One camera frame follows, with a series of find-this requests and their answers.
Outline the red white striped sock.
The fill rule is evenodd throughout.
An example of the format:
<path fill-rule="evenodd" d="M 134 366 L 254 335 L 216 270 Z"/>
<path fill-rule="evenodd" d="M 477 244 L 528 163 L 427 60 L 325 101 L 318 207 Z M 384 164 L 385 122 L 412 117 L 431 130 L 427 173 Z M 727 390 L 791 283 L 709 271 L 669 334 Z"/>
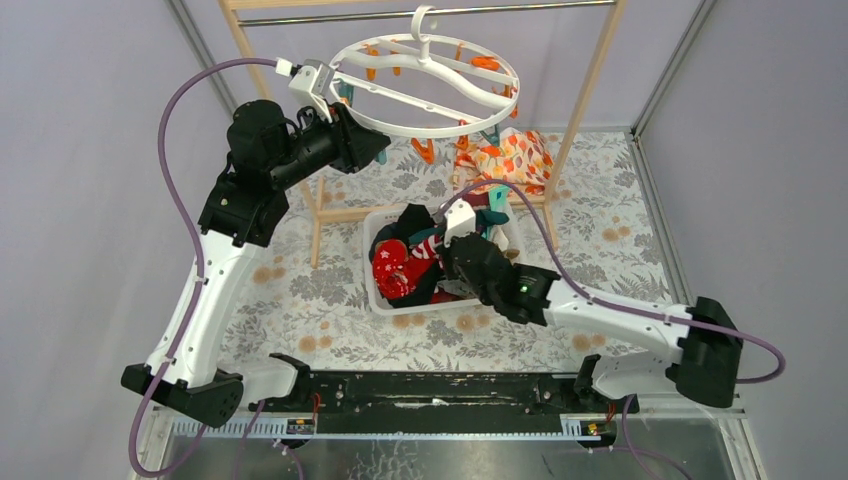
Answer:
<path fill-rule="evenodd" d="M 434 260 L 443 266 L 440 248 L 443 245 L 444 230 L 430 228 L 419 231 L 409 237 L 410 255 L 419 260 Z"/>

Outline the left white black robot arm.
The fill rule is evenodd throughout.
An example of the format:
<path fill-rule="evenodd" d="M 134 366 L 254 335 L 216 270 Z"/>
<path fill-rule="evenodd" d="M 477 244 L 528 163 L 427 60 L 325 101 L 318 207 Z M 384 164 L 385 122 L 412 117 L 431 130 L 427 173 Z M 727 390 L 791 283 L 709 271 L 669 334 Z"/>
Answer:
<path fill-rule="evenodd" d="M 192 231 L 195 270 L 156 349 L 124 370 L 124 388 L 211 428 L 262 400 L 274 399 L 288 411 L 307 404 L 305 363 L 279 353 L 223 363 L 219 353 L 241 288 L 288 211 L 287 190 L 324 167 L 355 173 L 390 144 L 345 105 L 335 103 L 329 113 L 323 119 L 304 107 L 288 119 L 269 100 L 236 109 L 225 168 Z"/>

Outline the white round clip hanger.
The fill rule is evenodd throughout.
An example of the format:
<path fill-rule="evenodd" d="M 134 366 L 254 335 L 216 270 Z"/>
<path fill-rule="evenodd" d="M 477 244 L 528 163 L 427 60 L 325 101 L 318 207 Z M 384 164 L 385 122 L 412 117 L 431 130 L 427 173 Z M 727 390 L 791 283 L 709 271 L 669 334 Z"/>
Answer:
<path fill-rule="evenodd" d="M 490 129 L 512 118 L 521 83 L 500 55 L 437 33 L 431 5 L 410 27 L 352 43 L 329 60 L 337 73 L 329 102 L 348 106 L 362 125 L 386 134 L 447 138 Z"/>

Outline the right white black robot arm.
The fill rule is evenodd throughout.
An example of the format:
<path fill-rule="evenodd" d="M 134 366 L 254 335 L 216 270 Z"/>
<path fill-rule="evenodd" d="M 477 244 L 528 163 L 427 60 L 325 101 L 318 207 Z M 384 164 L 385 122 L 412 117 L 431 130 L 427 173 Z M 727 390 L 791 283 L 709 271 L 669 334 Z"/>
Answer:
<path fill-rule="evenodd" d="M 583 360 L 573 386 L 583 410 L 661 393 L 713 408 L 734 403 L 742 342 L 715 300 L 699 298 L 690 307 L 605 297 L 552 270 L 513 263 L 477 234 L 450 240 L 445 265 L 484 305 L 513 323 L 571 326 L 637 347 L 634 354 Z"/>

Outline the red bear christmas sock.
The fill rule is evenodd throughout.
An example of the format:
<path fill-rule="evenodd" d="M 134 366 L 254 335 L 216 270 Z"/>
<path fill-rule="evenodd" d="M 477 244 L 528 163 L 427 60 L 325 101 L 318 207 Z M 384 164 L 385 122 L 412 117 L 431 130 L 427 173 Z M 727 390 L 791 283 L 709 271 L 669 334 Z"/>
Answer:
<path fill-rule="evenodd" d="M 421 293 L 424 295 L 423 302 L 428 303 L 443 273 L 442 266 L 436 261 L 413 258 L 410 248 L 407 249 L 400 240 L 379 243 L 371 263 L 377 287 L 389 301 Z"/>

